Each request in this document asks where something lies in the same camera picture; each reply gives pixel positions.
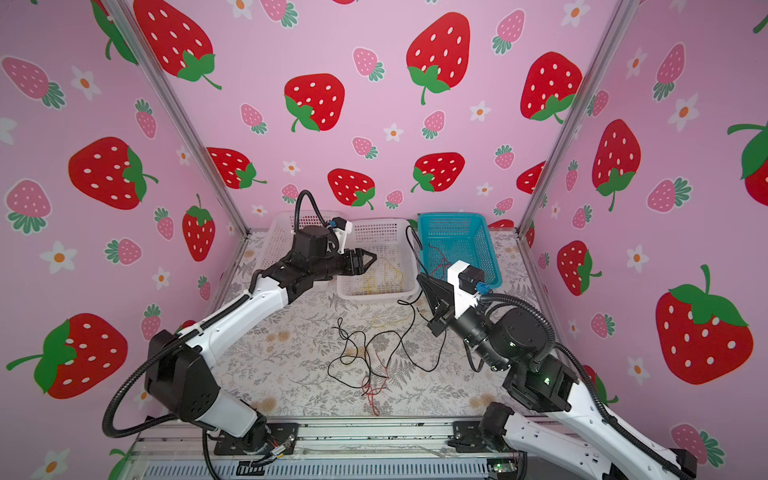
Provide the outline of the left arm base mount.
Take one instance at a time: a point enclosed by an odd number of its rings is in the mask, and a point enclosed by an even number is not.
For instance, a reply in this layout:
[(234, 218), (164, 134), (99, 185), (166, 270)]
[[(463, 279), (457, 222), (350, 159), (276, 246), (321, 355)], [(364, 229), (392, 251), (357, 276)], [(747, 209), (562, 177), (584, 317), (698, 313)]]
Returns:
[(298, 439), (300, 424), (269, 422), (258, 424), (242, 438), (222, 432), (214, 447), (216, 456), (248, 455), (264, 457), (277, 450), (278, 456), (292, 455)]

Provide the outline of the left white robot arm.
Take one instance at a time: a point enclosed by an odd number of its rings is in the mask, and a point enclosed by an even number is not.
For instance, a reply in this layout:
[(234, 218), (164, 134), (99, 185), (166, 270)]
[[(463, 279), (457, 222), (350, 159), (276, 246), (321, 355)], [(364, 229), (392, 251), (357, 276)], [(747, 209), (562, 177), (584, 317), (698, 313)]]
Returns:
[[(362, 248), (348, 248), (346, 239), (352, 232), (352, 223), (341, 217), (320, 219), (306, 227), (294, 225), (288, 253), (255, 271), (239, 297), (176, 334), (166, 330), (156, 334), (150, 341), (147, 360), (110, 400), (102, 420), (103, 433), (109, 438), (123, 438), (180, 420), (205, 431), (219, 430), (247, 453), (263, 450), (271, 435), (266, 417), (224, 391), (212, 369), (241, 337), (315, 283), (365, 274), (377, 256)], [(136, 426), (118, 428), (114, 424), (118, 407), (138, 380), (168, 412)]]

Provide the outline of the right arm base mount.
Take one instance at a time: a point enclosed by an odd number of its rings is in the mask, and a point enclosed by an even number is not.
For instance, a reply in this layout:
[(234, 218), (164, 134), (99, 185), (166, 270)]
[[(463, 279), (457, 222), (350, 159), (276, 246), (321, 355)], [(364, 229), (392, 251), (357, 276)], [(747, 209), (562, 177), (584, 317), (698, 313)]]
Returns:
[(479, 420), (454, 421), (447, 445), (458, 453), (515, 453), (523, 450), (511, 447), (503, 439), (508, 429), (503, 426), (484, 426)]

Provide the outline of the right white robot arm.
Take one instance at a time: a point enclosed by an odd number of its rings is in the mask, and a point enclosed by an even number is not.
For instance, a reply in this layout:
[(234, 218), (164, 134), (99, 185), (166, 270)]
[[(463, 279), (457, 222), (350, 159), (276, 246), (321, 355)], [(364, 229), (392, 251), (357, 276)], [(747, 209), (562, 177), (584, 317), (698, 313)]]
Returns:
[(479, 424), (489, 448), (533, 454), (582, 479), (695, 478), (691, 452), (653, 442), (600, 400), (584, 366), (557, 342), (538, 309), (488, 291), (478, 269), (457, 267), (448, 281), (417, 276), (433, 315), (430, 330), (456, 333), (469, 352), (505, 373), (503, 388), (518, 404), (570, 431), (562, 434), (493, 403)]

